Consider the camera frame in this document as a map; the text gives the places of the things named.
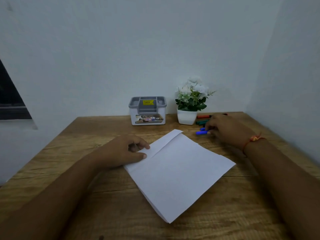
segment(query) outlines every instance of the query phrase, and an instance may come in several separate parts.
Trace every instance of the wooden tabletop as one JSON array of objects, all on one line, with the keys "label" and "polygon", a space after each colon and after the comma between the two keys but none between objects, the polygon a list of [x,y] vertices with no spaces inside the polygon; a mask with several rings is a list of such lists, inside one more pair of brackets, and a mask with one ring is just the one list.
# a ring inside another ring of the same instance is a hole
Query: wooden tabletop
[{"label": "wooden tabletop", "polygon": [[[231,116],[262,132],[308,173],[320,170],[301,152],[245,113]],[[79,117],[0,189],[0,222],[53,182],[81,157],[121,134],[152,143],[173,129],[236,165],[173,223],[152,209],[123,167],[101,173],[70,218],[62,239],[291,239],[272,198],[248,160],[198,125],[181,125],[167,114],[165,125],[133,126],[129,116]]]}]

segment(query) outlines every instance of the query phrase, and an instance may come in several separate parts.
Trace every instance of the flower pot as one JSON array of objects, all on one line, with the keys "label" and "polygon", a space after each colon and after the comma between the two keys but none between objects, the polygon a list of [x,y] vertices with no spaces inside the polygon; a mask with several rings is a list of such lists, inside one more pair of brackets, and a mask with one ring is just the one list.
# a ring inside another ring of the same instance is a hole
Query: flower pot
[{"label": "flower pot", "polygon": [[183,125],[193,125],[197,118],[197,113],[197,111],[184,111],[177,109],[178,121]]}]

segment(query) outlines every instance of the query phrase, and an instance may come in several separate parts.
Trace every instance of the person's right arm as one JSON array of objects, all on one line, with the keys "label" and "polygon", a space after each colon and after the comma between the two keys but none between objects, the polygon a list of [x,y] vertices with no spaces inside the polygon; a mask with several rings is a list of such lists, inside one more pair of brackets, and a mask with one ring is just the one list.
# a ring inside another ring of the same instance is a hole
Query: person's right arm
[{"label": "person's right arm", "polygon": [[[256,135],[236,119],[217,114],[205,126],[212,134],[240,150]],[[265,139],[249,142],[244,152],[270,190],[297,239],[320,239],[320,181]]]}]

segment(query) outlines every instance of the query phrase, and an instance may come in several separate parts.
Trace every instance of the red thread bracelet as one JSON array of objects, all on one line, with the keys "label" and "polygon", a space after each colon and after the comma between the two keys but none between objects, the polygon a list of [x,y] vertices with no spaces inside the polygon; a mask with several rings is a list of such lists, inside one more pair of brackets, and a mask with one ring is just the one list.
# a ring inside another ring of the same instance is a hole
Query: red thread bracelet
[{"label": "red thread bracelet", "polygon": [[247,156],[247,155],[245,154],[245,148],[246,148],[246,146],[249,144],[249,142],[251,142],[251,141],[258,141],[259,139],[265,139],[265,137],[261,137],[261,133],[260,133],[259,135],[250,137],[249,141],[247,141],[247,142],[243,145],[242,153],[243,153],[245,156]]}]

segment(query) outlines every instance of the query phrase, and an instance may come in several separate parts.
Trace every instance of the blue marker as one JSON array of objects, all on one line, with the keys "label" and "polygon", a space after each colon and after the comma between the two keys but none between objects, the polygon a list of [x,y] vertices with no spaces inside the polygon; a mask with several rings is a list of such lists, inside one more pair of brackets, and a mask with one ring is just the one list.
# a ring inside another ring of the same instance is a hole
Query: blue marker
[{"label": "blue marker", "polygon": [[206,133],[208,133],[207,130],[201,130],[201,131],[197,131],[196,135],[205,135]]}]

